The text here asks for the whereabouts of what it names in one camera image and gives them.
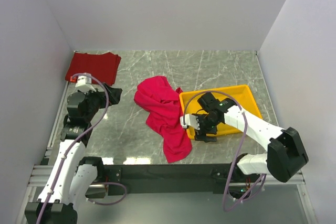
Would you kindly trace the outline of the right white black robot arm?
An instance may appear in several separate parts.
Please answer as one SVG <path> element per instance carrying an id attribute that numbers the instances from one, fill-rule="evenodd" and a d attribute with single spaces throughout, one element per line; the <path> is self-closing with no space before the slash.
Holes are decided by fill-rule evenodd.
<path id="1" fill-rule="evenodd" d="M 241 154 L 230 175 L 241 182 L 250 174 L 270 174 L 276 180 L 286 183 L 309 161 L 307 152 L 297 130 L 283 129 L 251 114 L 234 99 L 219 100 L 212 93 L 204 92 L 198 99 L 204 114 L 181 116 L 181 126 L 195 130 L 195 140 L 214 142 L 219 124 L 225 124 L 241 131 L 256 141 L 266 152 L 264 154 Z"/>

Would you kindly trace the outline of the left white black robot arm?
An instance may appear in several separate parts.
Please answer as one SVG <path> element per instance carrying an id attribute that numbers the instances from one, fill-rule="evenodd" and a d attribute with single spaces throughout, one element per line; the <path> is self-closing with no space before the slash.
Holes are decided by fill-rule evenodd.
<path id="1" fill-rule="evenodd" d="M 86 157 L 95 114 L 120 102 L 122 89 L 103 84 L 99 91 L 78 84 L 67 98 L 59 151 L 50 176 L 35 202 L 25 208 L 28 223 L 77 223 L 78 209 L 86 201 L 91 184 L 103 183 L 104 164 L 100 157 Z"/>

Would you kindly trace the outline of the yellow plastic tray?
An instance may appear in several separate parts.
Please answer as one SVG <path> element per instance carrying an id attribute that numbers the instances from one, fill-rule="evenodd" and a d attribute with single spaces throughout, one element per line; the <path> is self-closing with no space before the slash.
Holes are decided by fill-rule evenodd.
<path id="1" fill-rule="evenodd" d="M 222 101 L 227 97 L 222 94 L 219 94 L 218 92 L 227 93 L 233 98 L 235 98 L 245 110 L 249 111 L 251 114 L 259 117 L 260 119 L 262 118 L 261 112 L 258 108 L 258 105 L 248 85 L 243 84 L 243 85 L 238 85 L 238 86 L 215 88 L 214 90 L 216 92 L 212 93 L 212 95 L 214 96 L 215 99 Z M 197 93 L 200 93 L 200 91 L 189 91 L 189 92 L 182 92 L 179 94 L 179 99 L 180 99 L 182 110 L 187 109 L 186 110 L 187 114 L 194 114 L 194 113 L 208 114 L 208 109 L 205 108 L 205 103 L 198 102 L 201 96 L 198 95 L 195 98 L 193 97 Z M 190 139 L 194 140 L 195 129 L 192 127 L 189 127 L 186 130 L 186 132 L 187 132 L 187 136 Z M 217 126 L 217 134 L 216 135 L 207 134 L 207 136 L 218 137 L 218 136 L 233 134 L 233 133 L 238 133 L 238 132 L 239 132 L 238 129 L 232 126 L 220 123 Z"/>

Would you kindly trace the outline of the pink t-shirt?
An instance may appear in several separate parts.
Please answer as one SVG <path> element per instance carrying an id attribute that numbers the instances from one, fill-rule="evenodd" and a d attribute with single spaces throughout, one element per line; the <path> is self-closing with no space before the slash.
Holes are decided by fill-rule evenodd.
<path id="1" fill-rule="evenodd" d="M 168 163 L 180 161 L 192 150 L 192 143 L 180 124 L 182 109 L 179 95 L 182 89 L 173 89 L 167 77 L 147 78 L 137 86 L 135 103 L 147 111 L 146 124 L 163 138 L 163 153 Z"/>

